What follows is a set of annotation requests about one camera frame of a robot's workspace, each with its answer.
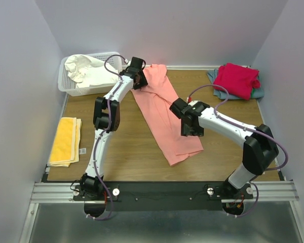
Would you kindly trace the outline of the pink t shirt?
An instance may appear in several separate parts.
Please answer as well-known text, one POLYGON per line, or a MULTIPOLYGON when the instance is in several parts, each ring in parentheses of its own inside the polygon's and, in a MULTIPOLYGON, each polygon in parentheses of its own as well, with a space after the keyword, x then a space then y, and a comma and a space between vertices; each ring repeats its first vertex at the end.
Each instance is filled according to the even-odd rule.
POLYGON ((143 73, 148 85, 132 90, 132 94, 169 165, 202 152, 199 137, 181 136, 181 121, 170 111, 170 105, 178 95, 167 77, 167 67, 153 64, 143 73))

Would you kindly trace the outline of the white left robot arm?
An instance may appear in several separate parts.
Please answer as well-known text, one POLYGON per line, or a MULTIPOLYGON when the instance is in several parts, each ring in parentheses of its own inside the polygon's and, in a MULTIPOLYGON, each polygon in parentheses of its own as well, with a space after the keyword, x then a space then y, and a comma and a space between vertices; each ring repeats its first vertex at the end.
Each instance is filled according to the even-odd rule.
POLYGON ((145 60, 132 57, 126 68, 117 73, 110 70, 106 62, 104 63, 105 70, 116 75, 118 81, 105 96, 97 97, 95 100, 94 144, 88 166, 80 179, 79 194, 82 198, 98 200, 108 192, 103 182, 103 164, 112 135, 120 125, 120 102, 130 90, 147 86, 148 82, 143 73, 145 66, 145 60))

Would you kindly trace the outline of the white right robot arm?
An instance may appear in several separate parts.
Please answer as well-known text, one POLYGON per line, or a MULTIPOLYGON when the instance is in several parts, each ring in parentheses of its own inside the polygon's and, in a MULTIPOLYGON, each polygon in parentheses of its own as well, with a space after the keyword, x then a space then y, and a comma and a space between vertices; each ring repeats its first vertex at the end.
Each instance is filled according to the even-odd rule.
POLYGON ((205 129, 228 137, 243 149, 242 162, 219 187, 219 196, 235 198, 245 184, 262 175, 279 154, 271 129, 239 122, 201 101, 178 98, 170 111, 181 120, 182 136, 204 135, 205 129))

